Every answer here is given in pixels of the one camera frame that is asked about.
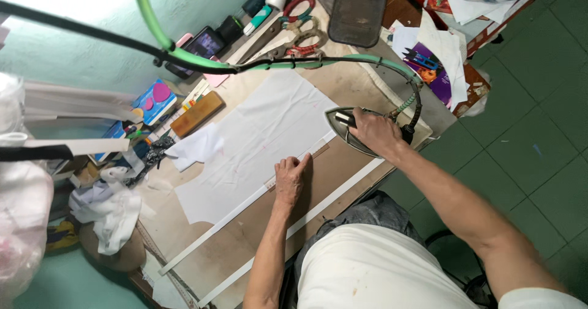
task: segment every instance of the man's left hand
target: man's left hand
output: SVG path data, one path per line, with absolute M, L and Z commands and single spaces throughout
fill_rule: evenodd
M 307 153 L 302 161 L 294 156 L 284 158 L 274 165 L 276 170 L 276 203 L 292 208 L 302 192 L 302 173 L 312 155 Z

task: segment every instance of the man's right arm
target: man's right arm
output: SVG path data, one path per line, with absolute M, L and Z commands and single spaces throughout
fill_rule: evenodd
M 391 120 L 358 108 L 353 114 L 357 129 L 350 132 L 402 170 L 453 234 L 480 256 L 497 300 L 524 287 L 566 292 L 541 263 L 533 244 L 488 201 L 410 148 Z

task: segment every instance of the white t-shirt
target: white t-shirt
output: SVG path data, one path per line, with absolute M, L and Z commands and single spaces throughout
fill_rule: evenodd
M 298 308 L 478 309 L 415 240 L 388 228 L 348 224 L 306 253 Z M 500 309 L 587 309 L 580 300 L 545 288 L 505 294 Z

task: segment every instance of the cutting table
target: cutting table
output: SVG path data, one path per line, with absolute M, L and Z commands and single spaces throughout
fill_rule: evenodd
M 320 19 L 321 28 L 326 31 L 329 16 L 319 3 L 311 15 Z M 272 22 L 273 19 L 269 18 L 265 27 Z M 254 37 L 237 50 L 228 62 L 235 63 L 239 60 L 266 29 L 265 27 L 260 27 Z M 286 37 L 292 39 L 294 34 L 290 31 L 282 31 L 274 41 Z M 329 41 L 322 50 L 329 56 L 357 53 L 357 50 L 348 45 L 332 41 Z M 390 59 L 402 64 L 395 55 Z M 232 75 L 220 87 L 217 87 L 215 91 L 226 103 L 226 108 L 209 122 L 220 121 L 243 102 L 270 71 L 250 71 Z M 394 91 L 408 87 L 405 79 L 400 75 L 388 76 L 385 82 L 369 65 L 354 62 L 339 62 L 316 70 L 296 69 L 296 71 L 340 106 L 359 105 L 382 113 L 389 112 L 400 105 L 403 100 Z M 398 117 L 399 123 L 408 123 L 412 114 L 412 110 L 405 110 Z M 419 121 L 415 130 L 412 142 L 414 148 L 421 145 L 433 133 L 423 120 Z M 287 240 L 286 259 L 302 248 L 305 240 L 323 224 L 323 218 L 334 218 L 340 214 L 354 200 L 368 192 L 378 181 L 394 170 L 393 165 L 383 162 L 365 175 L 358 174 L 362 169 L 365 171 L 364 167 L 370 163 L 374 165 L 374 158 L 347 146 L 338 137 L 329 141 L 327 145 L 314 153 L 313 157 L 312 170 L 305 175 L 306 186 L 292 213 L 290 225 L 319 205 L 323 199 L 332 193 L 337 193 L 337 189 L 341 190 L 343 183 L 347 182 L 351 185 L 348 190 L 340 195 L 337 194 L 333 203 L 321 210 Z M 203 164 L 196 163 L 180 173 L 166 158 L 161 161 L 159 168 L 149 172 L 148 179 L 164 180 L 176 187 L 194 179 L 202 170 Z M 189 224 L 175 192 L 154 190 L 148 186 L 148 179 L 142 180 L 135 187 L 141 193 L 144 205 L 139 221 L 147 233 L 150 245 L 156 247 L 162 258 L 169 262 L 213 225 L 204 222 Z M 189 287 L 196 296 L 196 301 L 201 301 L 224 282 L 228 284 L 228 287 L 212 298 L 211 303 L 219 309 L 232 309 L 242 302 L 249 273 L 245 273 L 234 281 L 227 278 L 254 257 L 269 220 L 274 200 L 275 193 L 273 189 L 270 189 L 173 268 L 174 274 L 181 279 L 181 283 Z

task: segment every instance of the green tiled floor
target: green tiled floor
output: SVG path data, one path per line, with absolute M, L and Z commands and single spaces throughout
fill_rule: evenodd
M 486 110 L 461 118 L 421 153 L 481 194 L 522 230 L 548 268 L 588 301 L 588 3 L 537 0 L 479 50 L 490 74 Z M 382 185 L 423 238 L 445 229 L 396 171 Z M 456 261 L 462 255 L 455 254 Z M 459 266 L 447 262 L 444 265 Z M 471 267 L 457 275 L 467 278 Z

